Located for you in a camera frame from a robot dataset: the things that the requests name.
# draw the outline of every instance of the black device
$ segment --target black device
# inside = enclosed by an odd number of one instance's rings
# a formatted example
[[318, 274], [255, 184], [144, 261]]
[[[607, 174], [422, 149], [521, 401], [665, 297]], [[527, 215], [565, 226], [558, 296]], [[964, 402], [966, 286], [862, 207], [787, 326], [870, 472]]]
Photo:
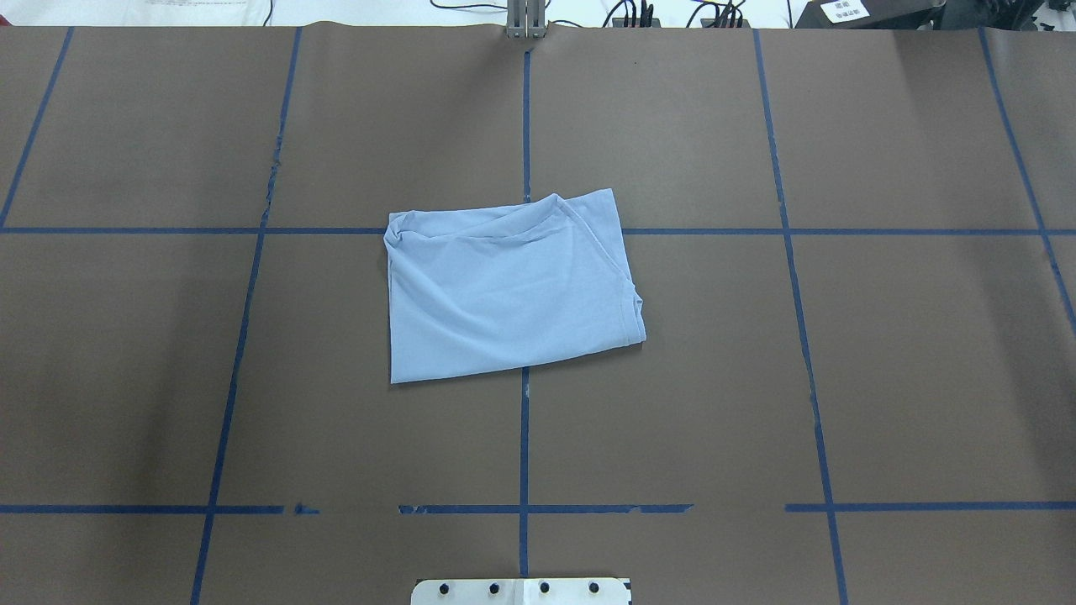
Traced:
[[[822, 2], [808, 2], [797, 29], [1035, 29], [1032, 15], [1044, 0], [861, 0], [870, 16], [831, 23]], [[1067, 4], [1072, 0], [1050, 0]]]
[[[613, 19], [612, 19], [612, 26], [613, 27], [625, 27], [624, 26], [624, 22], [625, 20], [627, 20], [627, 26], [626, 27], [632, 27], [632, 19], [629, 19], [629, 18], [628, 19], [624, 19], [623, 17], [613, 17]], [[638, 28], [638, 27], [661, 27], [661, 26], [662, 26], [662, 19], [652, 18], [652, 19], [647, 20], [647, 25], [636, 25], [635, 27]]]
[[718, 19], [698, 19], [698, 20], [699, 20], [699, 24], [704, 28], [717, 28], [717, 29], [733, 28], [733, 29], [736, 29], [736, 28], [740, 28], [740, 27], [744, 27], [744, 28], [750, 28], [751, 27], [751, 24], [748, 23], [748, 20], [745, 19], [744, 17], [735, 18], [735, 19], [730, 17], [730, 18], [725, 18], [725, 19], [721, 19], [721, 20], [718, 20]]
[[860, 0], [870, 15], [861, 19], [832, 23], [822, 11], [823, 2], [808, 2], [796, 29], [919, 29], [942, 28], [947, 0]]

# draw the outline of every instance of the folded t-shirt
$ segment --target folded t-shirt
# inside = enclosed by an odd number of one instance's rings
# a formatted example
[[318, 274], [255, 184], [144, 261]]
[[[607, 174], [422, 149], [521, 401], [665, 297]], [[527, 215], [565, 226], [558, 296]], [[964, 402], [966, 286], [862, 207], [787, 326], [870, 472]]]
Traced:
[[544, 364], [647, 339], [612, 191], [394, 212], [392, 382]]

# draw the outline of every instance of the blue tape line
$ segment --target blue tape line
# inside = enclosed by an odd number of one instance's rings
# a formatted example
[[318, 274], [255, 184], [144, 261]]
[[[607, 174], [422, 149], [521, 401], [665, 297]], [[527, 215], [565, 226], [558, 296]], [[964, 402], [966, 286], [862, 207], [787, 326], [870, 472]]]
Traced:
[[48, 99], [53, 96], [56, 87], [56, 80], [60, 76], [60, 68], [63, 67], [63, 59], [67, 57], [68, 48], [71, 46], [71, 37], [74, 36], [74, 28], [69, 27], [67, 36], [63, 37], [63, 45], [60, 46], [60, 54], [56, 57], [56, 65], [53, 66], [53, 74], [45, 86], [45, 94], [41, 97], [41, 104], [38, 105], [38, 114], [33, 116], [33, 125], [30, 126], [30, 133], [26, 137], [26, 144], [23, 145], [23, 155], [15, 166], [15, 174], [12, 177], [11, 186], [8, 187], [8, 197], [4, 198], [3, 209], [0, 210], [0, 227], [8, 221], [8, 213], [11, 212], [11, 205], [15, 201], [15, 193], [18, 191], [18, 183], [23, 179], [23, 170], [26, 169], [26, 161], [30, 158], [30, 150], [33, 149], [33, 141], [38, 138], [38, 129], [41, 128], [41, 121], [45, 117], [45, 108], [48, 107]]
[[527, 577], [528, 519], [530, 504], [530, 368], [520, 372], [520, 577]]
[[530, 51], [523, 53], [523, 201], [530, 202]]
[[400, 506], [400, 515], [680, 515], [693, 504], [426, 504]]
[[[762, 38], [759, 30], [751, 30], [754, 36], [754, 55], [759, 66], [759, 86], [762, 92], [763, 113], [766, 117], [766, 135], [769, 139], [769, 157], [774, 168], [774, 185], [777, 188], [777, 201], [781, 214], [781, 229], [784, 235], [784, 254], [789, 264], [789, 278], [792, 282], [792, 301], [796, 310], [796, 325], [799, 328], [799, 349], [804, 364], [807, 367], [807, 380], [810, 384], [810, 405], [815, 414], [815, 449], [818, 453], [818, 466], [822, 477], [822, 493], [827, 505], [833, 504], [833, 488], [830, 482], [830, 464], [825, 455], [825, 436], [822, 434], [822, 414], [818, 405], [818, 389], [815, 382], [815, 366], [810, 357], [810, 342], [807, 340], [807, 322], [804, 319], [803, 297], [799, 292], [799, 277], [796, 272], [795, 252], [792, 248], [792, 229], [789, 223], [789, 209], [784, 198], [784, 182], [781, 179], [781, 165], [777, 155], [777, 136], [774, 130], [774, 114], [769, 103], [769, 89], [766, 85], [766, 68], [762, 56]], [[837, 594], [841, 605], [848, 604], [848, 588], [845, 582], [845, 564], [840, 553], [840, 536], [837, 531], [837, 516], [833, 511], [826, 513], [830, 525], [830, 548], [833, 551], [833, 568], [837, 579]]]
[[26, 235], [255, 235], [257, 227], [3, 227], [0, 233]]
[[[228, 436], [231, 433], [231, 419], [236, 410], [236, 394], [239, 390], [239, 369], [243, 363], [243, 352], [246, 348], [246, 334], [251, 321], [251, 304], [254, 300], [254, 285], [258, 280], [261, 267], [261, 251], [265, 247], [266, 227], [269, 224], [269, 211], [272, 210], [272, 198], [277, 184], [277, 171], [280, 168], [280, 154], [284, 145], [284, 129], [287, 126], [287, 110], [292, 100], [292, 85], [295, 83], [295, 67], [299, 58], [299, 44], [302, 41], [302, 28], [295, 28], [295, 39], [292, 42], [292, 59], [287, 68], [287, 83], [284, 85], [284, 100], [280, 107], [280, 127], [277, 131], [277, 144], [273, 150], [272, 168], [269, 170], [269, 183], [266, 186], [266, 209], [261, 213], [258, 225], [258, 239], [254, 245], [254, 261], [251, 264], [251, 277], [246, 283], [246, 298], [243, 300], [243, 318], [239, 326], [239, 339], [236, 343], [236, 356], [231, 365], [231, 380], [228, 384], [228, 399], [224, 406], [224, 420], [221, 423], [221, 439], [216, 448], [216, 461], [213, 465], [213, 481], [210, 484], [209, 506], [216, 506], [221, 491], [221, 477], [224, 474], [224, 459], [228, 451]], [[198, 565], [195, 568], [194, 586], [190, 589], [190, 605], [198, 605], [201, 599], [202, 577], [206, 574], [206, 561], [209, 557], [209, 545], [213, 536], [213, 512], [206, 515], [202, 527], [202, 541], [198, 550]]]
[[[260, 227], [0, 227], [0, 234], [29, 235], [257, 235]], [[382, 236], [384, 227], [266, 227], [266, 235]]]
[[535, 515], [680, 515], [688, 512], [693, 504], [540, 504], [532, 505]]
[[0, 515], [283, 515], [283, 506], [171, 504], [0, 504]]
[[1076, 502], [856, 502], [787, 504], [785, 512], [930, 512], [946, 510], [1076, 510]]
[[383, 236], [384, 227], [268, 227], [269, 235]]
[[190, 588], [190, 605], [198, 605], [201, 600], [201, 583], [206, 576], [206, 561], [209, 558], [209, 541], [213, 536], [213, 513], [206, 516], [202, 522], [201, 546], [198, 547], [198, 564], [195, 566], [195, 581]]
[[[625, 236], [781, 236], [769, 227], [628, 227]], [[24, 235], [257, 235], [259, 227], [0, 227]], [[875, 229], [792, 227], [793, 236], [1038, 236], [1038, 229]], [[266, 227], [266, 235], [382, 236], [384, 227]], [[1076, 229], [1046, 229], [1050, 236], [1076, 236]]]
[[399, 506], [400, 515], [519, 515], [518, 504], [424, 504]]
[[1020, 180], [1023, 181], [1023, 188], [1028, 193], [1028, 201], [1031, 203], [1031, 212], [1035, 215], [1035, 224], [1043, 238], [1043, 247], [1046, 249], [1046, 256], [1050, 261], [1050, 270], [1053, 271], [1053, 281], [1058, 284], [1061, 293], [1061, 304], [1068, 315], [1068, 327], [1073, 336], [1076, 336], [1076, 311], [1073, 310], [1073, 301], [1068, 296], [1068, 289], [1065, 287], [1065, 280], [1061, 276], [1061, 268], [1058, 266], [1058, 258], [1053, 254], [1053, 245], [1050, 243], [1050, 236], [1046, 231], [1046, 223], [1043, 221], [1043, 212], [1038, 208], [1038, 199], [1035, 197], [1035, 189], [1031, 186], [1031, 178], [1028, 177], [1028, 168], [1023, 164], [1023, 155], [1020, 153], [1020, 145], [1016, 142], [1016, 133], [1009, 123], [1008, 111], [1005, 110], [1005, 100], [1002, 98], [1002, 90], [997, 86], [997, 75], [994, 73], [994, 60], [990, 55], [990, 44], [987, 41], [987, 30], [979, 28], [979, 43], [982, 45], [982, 57], [987, 61], [987, 73], [990, 75], [990, 87], [994, 93], [994, 101], [997, 102], [997, 113], [1002, 116], [1002, 125], [1005, 127], [1005, 136], [1008, 137], [1009, 146], [1013, 149], [1013, 157], [1016, 166], [1020, 170]]
[[1035, 229], [790, 229], [794, 236], [1037, 236]]
[[773, 228], [737, 227], [633, 227], [621, 229], [625, 236], [779, 236], [783, 231]]
[[206, 515], [206, 506], [123, 504], [4, 504], [3, 515]]

